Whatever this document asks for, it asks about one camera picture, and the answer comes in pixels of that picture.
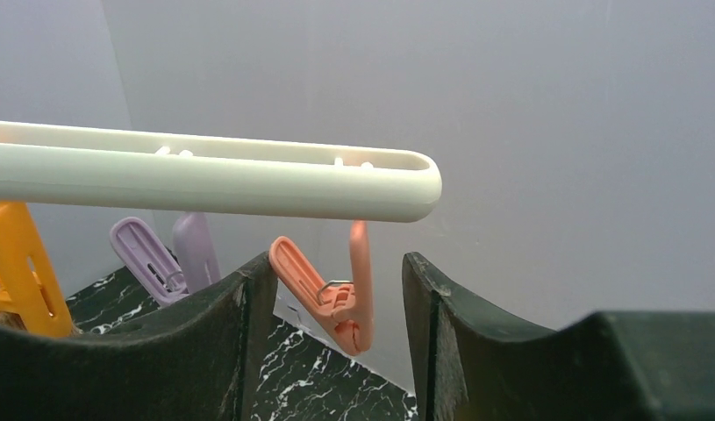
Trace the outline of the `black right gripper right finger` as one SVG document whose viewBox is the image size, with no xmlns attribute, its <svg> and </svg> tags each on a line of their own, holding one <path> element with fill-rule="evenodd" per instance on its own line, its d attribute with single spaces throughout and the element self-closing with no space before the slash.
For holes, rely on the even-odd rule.
<svg viewBox="0 0 715 421">
<path fill-rule="evenodd" d="M 423 420 L 715 420 L 715 312 L 603 310 L 559 331 L 403 258 Z"/>
</svg>

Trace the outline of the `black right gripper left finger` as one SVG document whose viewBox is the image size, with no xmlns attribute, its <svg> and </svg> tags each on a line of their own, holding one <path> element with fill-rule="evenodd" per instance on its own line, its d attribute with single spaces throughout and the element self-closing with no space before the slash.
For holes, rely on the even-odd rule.
<svg viewBox="0 0 715 421">
<path fill-rule="evenodd" d="M 261 253 L 101 335 L 0 326 L 0 420 L 248 420 L 276 290 Z"/>
</svg>

